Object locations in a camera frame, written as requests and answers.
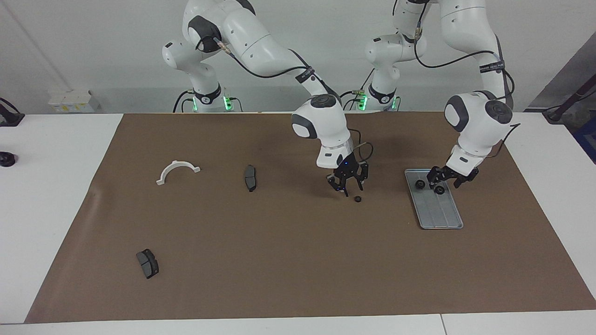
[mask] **black round part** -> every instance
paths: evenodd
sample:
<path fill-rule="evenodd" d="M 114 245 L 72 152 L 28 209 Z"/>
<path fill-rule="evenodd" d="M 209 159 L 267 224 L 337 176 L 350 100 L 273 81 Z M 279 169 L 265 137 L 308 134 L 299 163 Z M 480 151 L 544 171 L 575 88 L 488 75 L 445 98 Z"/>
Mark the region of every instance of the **black round part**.
<path fill-rule="evenodd" d="M 423 190 L 425 187 L 426 183 L 422 179 L 416 181 L 416 188 L 418 188 L 419 190 Z"/>
<path fill-rule="evenodd" d="M 17 160 L 11 153 L 0 152 L 0 166 L 3 168 L 10 168 Z"/>
<path fill-rule="evenodd" d="M 513 119 L 513 111 L 505 103 L 498 100 L 490 100 L 485 105 L 486 113 L 502 125 L 506 125 Z"/>
<path fill-rule="evenodd" d="M 311 99 L 311 106 L 315 108 L 329 108 L 335 106 L 337 98 L 331 94 L 315 95 Z"/>
<path fill-rule="evenodd" d="M 434 188 L 434 192 L 441 196 L 441 195 L 445 194 L 445 187 L 437 186 Z"/>

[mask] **gray tray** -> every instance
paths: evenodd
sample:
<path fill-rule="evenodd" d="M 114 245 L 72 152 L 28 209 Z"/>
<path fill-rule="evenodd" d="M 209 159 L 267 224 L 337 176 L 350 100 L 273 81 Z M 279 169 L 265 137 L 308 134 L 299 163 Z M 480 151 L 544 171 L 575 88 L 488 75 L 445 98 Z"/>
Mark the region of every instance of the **gray tray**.
<path fill-rule="evenodd" d="M 445 193 L 442 195 L 435 194 L 428 186 L 426 179 L 429 172 L 429 169 L 410 169 L 405 172 L 420 226 L 423 229 L 463 228 L 464 223 L 449 190 L 449 185 L 445 182 L 439 183 L 445 188 Z M 416 188 L 416 181 L 419 179 L 427 184 L 423 190 Z"/>

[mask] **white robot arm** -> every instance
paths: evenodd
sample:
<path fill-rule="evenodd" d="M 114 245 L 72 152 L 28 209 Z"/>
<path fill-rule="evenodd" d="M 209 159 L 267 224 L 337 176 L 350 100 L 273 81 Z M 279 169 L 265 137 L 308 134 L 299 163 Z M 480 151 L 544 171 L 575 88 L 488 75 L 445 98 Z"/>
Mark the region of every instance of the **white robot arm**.
<path fill-rule="evenodd" d="M 484 86 L 481 91 L 452 97 L 445 106 L 445 118 L 460 133 L 460 138 L 446 166 L 434 167 L 428 179 L 431 187 L 448 179 L 456 179 L 455 186 L 459 187 L 476 177 L 478 165 L 514 129 L 511 126 L 514 88 L 509 89 L 507 82 L 509 78 L 513 84 L 513 79 L 505 69 L 499 39 L 488 23 L 486 1 L 439 0 L 438 3 L 445 42 L 473 55 Z"/>
<path fill-rule="evenodd" d="M 194 104 L 197 111 L 220 112 L 230 109 L 222 88 L 211 65 L 202 63 L 213 56 L 195 50 L 188 42 L 170 41 L 162 48 L 162 56 L 167 65 L 186 72 L 193 85 Z"/>
<path fill-rule="evenodd" d="M 492 148 L 511 131 L 513 99 L 507 83 L 511 76 L 505 70 L 499 39 L 486 17 L 485 0 L 399 0 L 394 14 L 396 35 L 381 36 L 367 45 L 368 59 L 375 66 L 375 78 L 369 87 L 373 97 L 367 109 L 387 109 L 395 94 L 399 71 L 394 63 L 418 60 L 427 49 L 422 34 L 428 7 L 439 4 L 441 28 L 445 42 L 454 49 L 474 57 L 482 76 L 483 89 L 458 94 L 447 102 L 445 118 L 460 133 L 458 144 L 452 150 L 443 168 L 434 167 L 428 175 L 432 188 L 448 179 L 456 179 L 455 186 L 472 181 L 478 174 L 478 165 Z"/>
<path fill-rule="evenodd" d="M 340 98 L 302 58 L 277 43 L 247 0 L 190 0 L 184 36 L 206 54 L 224 50 L 255 76 L 294 76 L 312 98 L 292 115 L 292 126 L 298 136 L 321 141 L 317 165 L 335 169 L 352 154 Z"/>
<path fill-rule="evenodd" d="M 393 25 L 398 31 L 395 34 L 379 36 L 368 41 L 366 57 L 374 66 L 374 76 L 368 87 L 366 110 L 391 108 L 400 77 L 395 63 L 416 59 L 415 31 L 422 10 L 423 6 L 416 4 L 416 1 L 398 1 L 393 15 Z M 417 45 L 418 54 L 423 55 L 426 47 L 426 37 L 420 36 Z"/>

